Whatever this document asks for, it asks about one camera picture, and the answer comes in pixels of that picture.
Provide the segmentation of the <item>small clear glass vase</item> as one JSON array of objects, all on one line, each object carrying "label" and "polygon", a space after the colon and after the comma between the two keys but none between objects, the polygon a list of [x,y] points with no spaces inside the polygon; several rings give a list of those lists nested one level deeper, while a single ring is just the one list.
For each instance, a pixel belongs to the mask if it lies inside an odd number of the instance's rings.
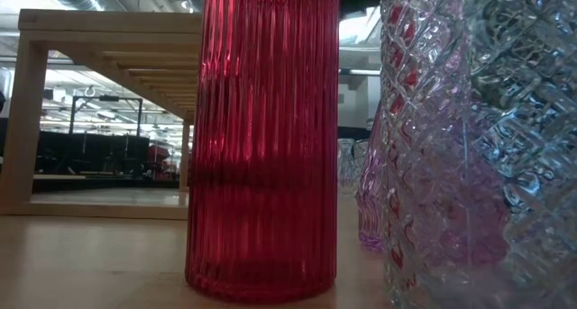
[{"label": "small clear glass vase", "polygon": [[357,140],[353,146],[354,175],[355,175],[355,184],[356,185],[358,185],[361,181],[368,147],[369,147],[369,140],[368,139]]},{"label": "small clear glass vase", "polygon": [[352,195],[355,184],[354,140],[338,139],[337,183],[340,195]]}]

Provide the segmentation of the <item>tall red ribbed vase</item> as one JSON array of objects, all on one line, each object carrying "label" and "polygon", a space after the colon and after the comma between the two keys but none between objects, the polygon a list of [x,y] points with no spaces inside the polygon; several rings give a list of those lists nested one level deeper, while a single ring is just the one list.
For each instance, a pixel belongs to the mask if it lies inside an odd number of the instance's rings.
[{"label": "tall red ribbed vase", "polygon": [[187,282],[243,303],[336,276],[340,0],[205,0]]}]

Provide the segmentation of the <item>pink ribbed conical vase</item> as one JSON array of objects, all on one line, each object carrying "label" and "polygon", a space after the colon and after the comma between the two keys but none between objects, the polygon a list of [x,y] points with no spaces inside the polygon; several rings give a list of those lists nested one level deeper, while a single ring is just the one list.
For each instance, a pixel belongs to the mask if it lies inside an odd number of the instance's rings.
[{"label": "pink ribbed conical vase", "polygon": [[371,251],[383,250],[384,215],[384,142],[387,137],[386,116],[379,102],[372,118],[371,135],[367,141],[358,141],[356,151],[363,148],[363,163],[356,193],[358,208],[358,237],[361,245]]}]

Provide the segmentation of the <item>clear square diamond-cut vase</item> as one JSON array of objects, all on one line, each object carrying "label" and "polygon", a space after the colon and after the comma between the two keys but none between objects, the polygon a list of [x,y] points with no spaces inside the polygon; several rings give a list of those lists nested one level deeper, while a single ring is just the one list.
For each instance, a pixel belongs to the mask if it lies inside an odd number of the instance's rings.
[{"label": "clear square diamond-cut vase", "polygon": [[380,0],[395,309],[577,309],[577,0]]}]

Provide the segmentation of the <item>wooden slatted shelf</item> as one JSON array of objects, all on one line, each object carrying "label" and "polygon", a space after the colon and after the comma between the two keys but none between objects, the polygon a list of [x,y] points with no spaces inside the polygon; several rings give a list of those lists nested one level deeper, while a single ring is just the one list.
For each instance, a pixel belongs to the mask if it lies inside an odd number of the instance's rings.
[{"label": "wooden slatted shelf", "polygon": [[0,214],[184,220],[186,205],[32,201],[48,53],[57,50],[183,121],[179,188],[188,187],[188,142],[197,108],[201,14],[23,9],[0,173]]}]

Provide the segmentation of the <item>red storage bins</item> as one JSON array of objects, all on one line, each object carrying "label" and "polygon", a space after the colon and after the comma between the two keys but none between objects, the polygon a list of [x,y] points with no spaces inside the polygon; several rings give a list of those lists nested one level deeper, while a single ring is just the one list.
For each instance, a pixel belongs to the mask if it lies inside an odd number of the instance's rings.
[{"label": "red storage bins", "polygon": [[178,167],[169,150],[156,144],[148,148],[146,177],[152,180],[175,180]]}]

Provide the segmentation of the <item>black workbench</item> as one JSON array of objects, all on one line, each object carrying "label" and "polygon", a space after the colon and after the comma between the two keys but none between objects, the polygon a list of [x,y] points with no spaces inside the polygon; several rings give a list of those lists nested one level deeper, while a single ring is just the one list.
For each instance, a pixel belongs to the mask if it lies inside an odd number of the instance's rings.
[{"label": "black workbench", "polygon": [[139,136],[41,132],[35,172],[140,175],[149,146],[150,139]]}]

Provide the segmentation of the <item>silver rectangular air duct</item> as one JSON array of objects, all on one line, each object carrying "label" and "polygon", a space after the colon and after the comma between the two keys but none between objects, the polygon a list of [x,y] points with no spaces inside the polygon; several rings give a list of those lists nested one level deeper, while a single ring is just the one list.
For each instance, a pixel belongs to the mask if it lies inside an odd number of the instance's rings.
[{"label": "silver rectangular air duct", "polygon": [[347,14],[339,22],[339,46],[341,48],[377,47],[380,43],[380,8],[367,7]]}]

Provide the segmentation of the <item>black gantry frame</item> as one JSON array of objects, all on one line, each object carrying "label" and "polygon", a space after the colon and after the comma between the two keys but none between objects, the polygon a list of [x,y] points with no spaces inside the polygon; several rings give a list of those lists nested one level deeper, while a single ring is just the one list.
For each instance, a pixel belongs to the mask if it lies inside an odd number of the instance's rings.
[{"label": "black gantry frame", "polygon": [[78,100],[83,99],[87,102],[90,102],[94,99],[97,99],[100,102],[107,102],[107,103],[116,103],[120,101],[135,101],[139,104],[138,112],[137,112],[137,127],[135,130],[136,136],[141,136],[141,123],[142,123],[142,106],[143,106],[143,99],[136,98],[136,97],[119,97],[113,95],[101,95],[101,96],[82,96],[82,95],[74,95],[72,96],[72,104],[71,104],[71,111],[70,111],[70,119],[69,119],[69,134],[74,132],[74,124],[75,124],[75,116],[76,112],[81,109],[80,107],[76,106]]}]

